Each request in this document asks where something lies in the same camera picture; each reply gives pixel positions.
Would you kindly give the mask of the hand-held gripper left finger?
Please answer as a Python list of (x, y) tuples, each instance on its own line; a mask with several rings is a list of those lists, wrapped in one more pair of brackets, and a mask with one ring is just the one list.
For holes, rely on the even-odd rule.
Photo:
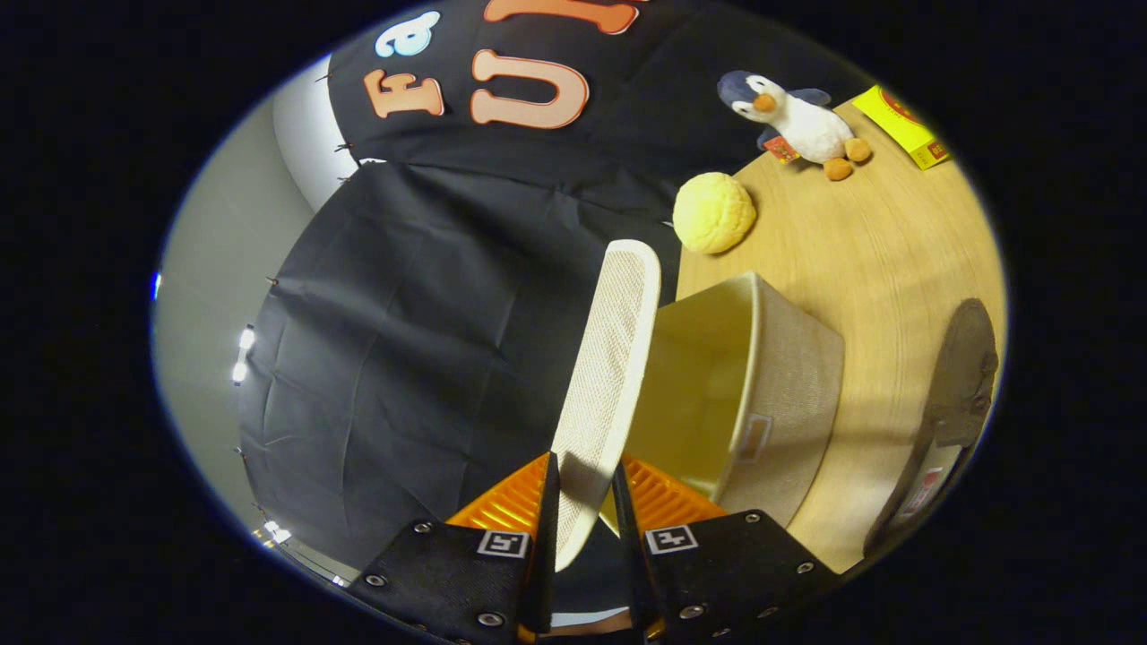
[(413, 521), (348, 593), (431, 644), (531, 644), (551, 629), (557, 502), (546, 452), (447, 521)]

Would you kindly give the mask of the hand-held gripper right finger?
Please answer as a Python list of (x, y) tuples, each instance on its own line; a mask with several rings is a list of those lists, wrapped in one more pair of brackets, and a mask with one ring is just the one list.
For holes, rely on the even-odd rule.
[(766, 512), (729, 512), (623, 456), (611, 485), (639, 644), (762, 644), (842, 582)]

